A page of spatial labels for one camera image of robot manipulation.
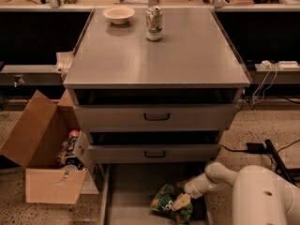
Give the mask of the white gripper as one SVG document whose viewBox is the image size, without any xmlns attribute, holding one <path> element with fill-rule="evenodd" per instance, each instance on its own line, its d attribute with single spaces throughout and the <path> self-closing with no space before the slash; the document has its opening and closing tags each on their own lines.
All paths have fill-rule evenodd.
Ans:
<svg viewBox="0 0 300 225">
<path fill-rule="evenodd" d="M 206 193 L 212 181 L 206 176 L 205 173 L 202 173 L 198 176 L 195 176 L 188 180 L 184 185 L 185 193 L 181 193 L 177 199 L 172 203 L 172 210 L 177 211 L 183 208 L 184 206 L 190 204 L 191 199 L 198 199 L 204 193 Z"/>
</svg>

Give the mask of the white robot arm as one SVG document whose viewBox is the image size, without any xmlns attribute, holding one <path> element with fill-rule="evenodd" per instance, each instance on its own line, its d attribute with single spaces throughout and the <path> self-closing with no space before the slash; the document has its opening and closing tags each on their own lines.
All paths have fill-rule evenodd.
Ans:
<svg viewBox="0 0 300 225">
<path fill-rule="evenodd" d="M 300 188 L 258 165 L 235 172 L 219 162 L 208 163 L 184 184 L 172 210 L 227 186 L 232 187 L 232 225 L 300 225 Z"/>
</svg>

